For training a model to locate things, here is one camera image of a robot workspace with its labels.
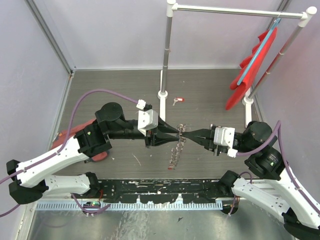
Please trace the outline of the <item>metal disc with keyrings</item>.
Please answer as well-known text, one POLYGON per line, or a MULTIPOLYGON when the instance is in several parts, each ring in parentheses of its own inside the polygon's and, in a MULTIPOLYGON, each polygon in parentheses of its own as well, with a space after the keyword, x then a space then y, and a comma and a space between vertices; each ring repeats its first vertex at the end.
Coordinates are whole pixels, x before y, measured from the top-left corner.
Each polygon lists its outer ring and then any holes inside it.
POLYGON ((186 125, 179 124, 177 126, 177 130, 179 130, 179 133, 177 134, 177 136, 179 137, 179 140, 177 142, 176 147, 171 149, 171 157, 170 157, 169 165, 168 165, 168 167, 169 166, 173 167, 172 170, 174 170, 177 167, 179 159, 180 159, 180 154, 183 151, 184 144, 186 142, 186 138, 184 138, 182 136, 182 133, 186 131, 186 125))

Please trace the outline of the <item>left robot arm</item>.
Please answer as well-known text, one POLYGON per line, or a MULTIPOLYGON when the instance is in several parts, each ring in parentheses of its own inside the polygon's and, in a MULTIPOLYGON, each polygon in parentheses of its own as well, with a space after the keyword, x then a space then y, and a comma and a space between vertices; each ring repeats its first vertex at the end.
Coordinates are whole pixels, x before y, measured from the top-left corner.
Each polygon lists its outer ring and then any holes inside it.
POLYGON ((95 112, 92 123, 71 138, 66 137, 66 143, 28 161, 8 161, 6 169, 12 180, 8 185, 9 194, 19 205, 67 192, 95 198, 100 193, 100 185, 94 173, 62 177, 55 173, 107 153, 112 148, 111 140, 143 140, 150 148, 176 142, 178 134, 149 104, 138 111, 137 119, 126 120, 122 106, 109 102, 95 112))

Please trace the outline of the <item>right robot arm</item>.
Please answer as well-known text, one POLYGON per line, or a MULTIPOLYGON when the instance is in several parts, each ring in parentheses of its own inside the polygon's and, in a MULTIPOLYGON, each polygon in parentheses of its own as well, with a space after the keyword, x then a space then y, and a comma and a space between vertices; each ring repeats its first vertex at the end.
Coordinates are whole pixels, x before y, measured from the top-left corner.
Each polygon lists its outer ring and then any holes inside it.
POLYGON ((228 170, 218 181, 225 197, 241 197, 277 218, 285 230, 298 240, 320 238, 320 204, 303 188, 290 168, 282 147, 281 123, 274 129, 262 121, 251 121, 244 132, 232 127, 212 125, 210 129, 182 132, 180 135, 217 154, 246 157, 245 165, 276 192, 272 195, 240 174, 228 170))

